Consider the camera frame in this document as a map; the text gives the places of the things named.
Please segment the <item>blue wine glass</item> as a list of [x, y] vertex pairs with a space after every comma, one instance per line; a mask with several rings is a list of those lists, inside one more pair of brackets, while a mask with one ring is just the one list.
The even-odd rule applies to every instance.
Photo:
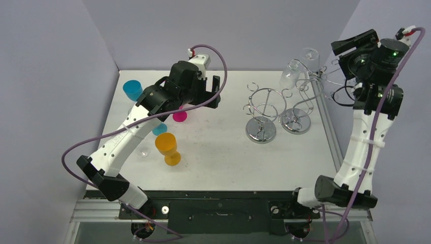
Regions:
[[124, 93], [126, 94], [126, 96], [131, 101], [134, 101], [134, 102], [137, 102], [138, 98], [143, 93], [142, 85], [141, 85], [140, 81], [138, 81], [138, 80], [129, 80], [129, 81], [125, 82], [124, 85], [122, 86], [122, 89], [123, 89]]
[[167, 132], [167, 130], [168, 130], [167, 125], [166, 125], [165, 123], [160, 123], [157, 127], [155, 127], [155, 128], [152, 130], [152, 133], [153, 133], [155, 136], [159, 136], [160, 134], [166, 133], [166, 132]]

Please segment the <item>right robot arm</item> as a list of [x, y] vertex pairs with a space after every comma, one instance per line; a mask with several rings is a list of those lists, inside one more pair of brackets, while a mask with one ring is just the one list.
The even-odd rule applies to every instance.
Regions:
[[401, 28], [394, 38], [380, 39], [370, 29], [331, 44], [347, 80], [354, 79], [353, 128], [343, 163], [335, 175], [321, 175], [311, 188], [298, 188], [287, 202], [287, 212], [299, 217], [307, 207], [321, 204], [374, 208], [372, 179], [384, 138], [397, 117], [404, 97], [393, 78], [411, 47], [414, 27]]

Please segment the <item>pink wine glass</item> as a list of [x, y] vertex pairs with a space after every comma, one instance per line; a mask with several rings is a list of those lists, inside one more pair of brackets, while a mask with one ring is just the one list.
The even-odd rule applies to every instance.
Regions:
[[175, 122], [181, 123], [184, 122], [188, 117], [187, 112], [177, 112], [172, 115], [172, 118]]

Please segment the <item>tall chrome glass rack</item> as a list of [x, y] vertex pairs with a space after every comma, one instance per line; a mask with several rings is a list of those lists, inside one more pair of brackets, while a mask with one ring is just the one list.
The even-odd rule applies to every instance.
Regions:
[[318, 79], [322, 80], [323, 86], [325, 83], [341, 85], [340, 83], [330, 81], [328, 74], [326, 73], [326, 67], [320, 67], [317, 71], [312, 71], [302, 61], [294, 59], [300, 62], [301, 73], [296, 85], [293, 89], [290, 89], [293, 93], [297, 91], [301, 97], [301, 100], [296, 102], [292, 108], [287, 109], [279, 118], [279, 123], [282, 128], [295, 135], [301, 135], [306, 133], [311, 128], [310, 115], [313, 113], [315, 100], [320, 94], [315, 95], [312, 88], [313, 78], [310, 75], [317, 75]]

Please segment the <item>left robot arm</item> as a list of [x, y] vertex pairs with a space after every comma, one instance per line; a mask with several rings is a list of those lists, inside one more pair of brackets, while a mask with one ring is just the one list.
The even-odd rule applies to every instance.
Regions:
[[90, 156], [80, 156], [77, 166], [109, 201], [119, 200], [132, 207], [140, 219], [151, 214], [148, 196], [121, 176], [120, 170], [130, 154], [154, 128], [185, 105], [217, 108], [220, 101], [220, 78], [214, 76], [212, 90], [206, 90], [206, 69], [210, 61], [198, 55], [175, 63], [168, 76], [148, 86], [137, 99], [130, 113], [110, 137]]

